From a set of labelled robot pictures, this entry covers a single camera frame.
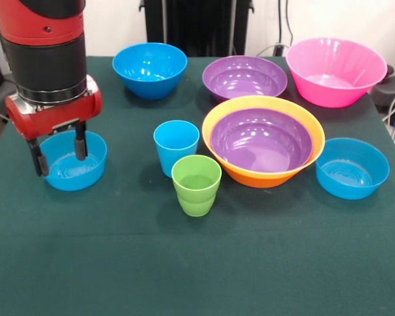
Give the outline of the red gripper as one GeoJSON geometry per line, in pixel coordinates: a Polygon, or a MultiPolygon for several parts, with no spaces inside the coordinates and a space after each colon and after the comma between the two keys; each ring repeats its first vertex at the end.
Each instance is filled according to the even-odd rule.
{"type": "Polygon", "coordinates": [[[87,90],[79,98],[60,105],[34,105],[14,93],[5,98],[5,106],[17,132],[27,139],[32,161],[38,176],[48,176],[49,166],[36,138],[51,134],[68,125],[75,125],[74,148],[76,158],[88,156],[86,121],[100,114],[102,94],[96,81],[86,76],[87,90]]]}

